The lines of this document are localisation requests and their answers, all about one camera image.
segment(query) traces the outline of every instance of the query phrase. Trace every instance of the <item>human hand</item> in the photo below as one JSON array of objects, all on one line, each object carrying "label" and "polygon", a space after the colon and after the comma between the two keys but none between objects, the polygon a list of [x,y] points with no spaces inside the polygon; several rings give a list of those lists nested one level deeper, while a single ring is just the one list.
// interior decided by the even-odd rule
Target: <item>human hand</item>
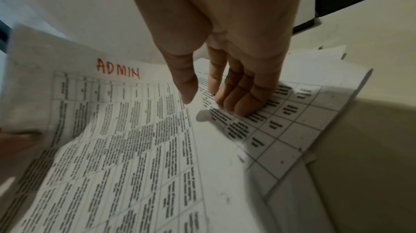
[{"label": "human hand", "polygon": [[40,141],[41,136],[40,133],[0,133],[0,159],[36,145]]},{"label": "human hand", "polygon": [[[204,42],[208,90],[221,107],[246,116],[275,91],[299,0],[135,0],[188,104],[198,91],[193,52]],[[220,87],[229,63],[225,84]]]}]

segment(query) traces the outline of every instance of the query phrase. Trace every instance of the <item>red letter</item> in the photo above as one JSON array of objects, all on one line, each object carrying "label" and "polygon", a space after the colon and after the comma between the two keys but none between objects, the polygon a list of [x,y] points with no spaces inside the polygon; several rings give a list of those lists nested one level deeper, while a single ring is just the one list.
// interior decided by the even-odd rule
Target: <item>red letter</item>
[{"label": "red letter", "polygon": [[134,75],[136,75],[140,79],[139,68],[137,68],[137,74],[134,72],[133,68],[131,68],[131,76],[134,77]]},{"label": "red letter", "polygon": [[100,68],[103,68],[103,73],[105,73],[104,62],[100,58],[98,58],[97,71],[100,71]]},{"label": "red letter", "polygon": [[117,75],[124,75],[126,76],[126,66],[121,67],[120,65],[117,64]]},{"label": "red letter", "polygon": [[114,70],[114,65],[111,63],[111,62],[107,62],[107,71],[108,71],[108,74],[111,74],[111,73],[113,73],[113,70]]}]

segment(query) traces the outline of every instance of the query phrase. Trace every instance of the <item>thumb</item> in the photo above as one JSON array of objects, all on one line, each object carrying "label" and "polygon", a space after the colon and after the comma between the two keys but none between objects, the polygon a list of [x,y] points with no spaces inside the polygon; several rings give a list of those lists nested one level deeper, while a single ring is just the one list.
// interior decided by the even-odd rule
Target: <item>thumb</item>
[{"label": "thumb", "polygon": [[18,153],[36,145],[41,137],[42,135],[40,133],[0,133],[0,158]]},{"label": "thumb", "polygon": [[171,55],[162,50],[161,53],[172,74],[173,82],[181,93],[182,102],[191,103],[198,91],[198,79],[194,71],[192,53]]}]

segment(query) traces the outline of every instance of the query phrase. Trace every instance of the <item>hand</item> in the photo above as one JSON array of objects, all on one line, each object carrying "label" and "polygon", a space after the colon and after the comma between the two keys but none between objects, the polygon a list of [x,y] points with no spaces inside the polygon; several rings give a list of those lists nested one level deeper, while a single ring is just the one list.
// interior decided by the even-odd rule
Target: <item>hand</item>
[{"label": "hand", "polygon": [[208,90],[219,106],[246,116],[275,91],[299,0],[135,1],[184,103],[198,90],[192,55],[204,43]]},{"label": "hand", "polygon": [[36,145],[40,141],[41,136],[38,133],[0,133],[0,159]]}]

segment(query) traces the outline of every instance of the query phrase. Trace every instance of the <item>white paper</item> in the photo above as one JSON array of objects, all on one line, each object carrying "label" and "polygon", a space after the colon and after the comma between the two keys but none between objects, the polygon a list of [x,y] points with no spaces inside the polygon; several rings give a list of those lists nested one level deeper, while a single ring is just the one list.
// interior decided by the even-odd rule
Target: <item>white paper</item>
[{"label": "white paper", "polygon": [[195,63],[204,105],[218,128],[234,142],[238,158],[263,196],[357,95],[371,74],[367,68],[340,60],[288,58],[279,87],[265,106],[247,117],[237,117],[218,108],[208,93],[208,67],[206,59]]},{"label": "white paper", "polygon": [[184,106],[166,66],[27,28],[9,52],[3,131],[45,139],[0,161],[0,232],[277,232],[200,96]]}]

